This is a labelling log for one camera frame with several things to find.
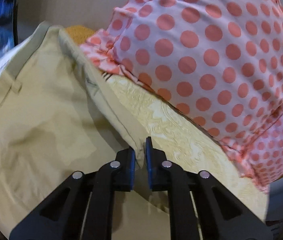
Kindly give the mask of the beige khaki pants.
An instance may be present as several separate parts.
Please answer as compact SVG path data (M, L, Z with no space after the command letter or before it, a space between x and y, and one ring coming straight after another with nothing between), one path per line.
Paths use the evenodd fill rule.
M149 136L65 30L41 23L0 61L0 232L12 229L74 171L131 147L133 191L117 193L113 239L169 239L165 197L151 193Z

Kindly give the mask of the cream and orange bedspread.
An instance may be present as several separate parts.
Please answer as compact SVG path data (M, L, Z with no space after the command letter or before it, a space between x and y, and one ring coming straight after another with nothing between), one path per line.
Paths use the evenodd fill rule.
M127 78L102 77L79 51L75 31L76 27L62 30L57 39L64 53L65 83L73 93L65 106L61 129L65 135L61 141L61 177L76 169L95 171L117 150L132 146L137 151L136 186L131 193L116 194L115 221L119 225L167 224L167 194L151 193L146 185L143 141L151 136L169 160L187 171L207 169L258 218L266 218L267 192L259 191L251 179L241 178L211 137Z

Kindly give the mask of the left polka dot pillow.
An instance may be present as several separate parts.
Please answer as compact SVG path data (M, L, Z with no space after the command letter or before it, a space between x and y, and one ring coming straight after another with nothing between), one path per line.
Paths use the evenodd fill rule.
M283 175L280 0L128 0L80 48L202 127L260 190Z

